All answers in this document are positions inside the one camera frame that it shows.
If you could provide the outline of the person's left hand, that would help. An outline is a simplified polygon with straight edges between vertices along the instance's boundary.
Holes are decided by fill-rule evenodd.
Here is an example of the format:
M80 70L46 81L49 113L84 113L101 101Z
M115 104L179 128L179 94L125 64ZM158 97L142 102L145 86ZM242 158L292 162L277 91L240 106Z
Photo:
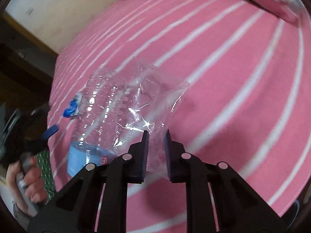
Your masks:
M34 210L28 206L30 203L46 203L48 194L44 189L44 182L41 178L41 169L38 167L36 157L30 158L30 170L20 181L16 181L19 173L22 172L19 162L11 163L6 173L6 183L14 203L24 214L33 217Z

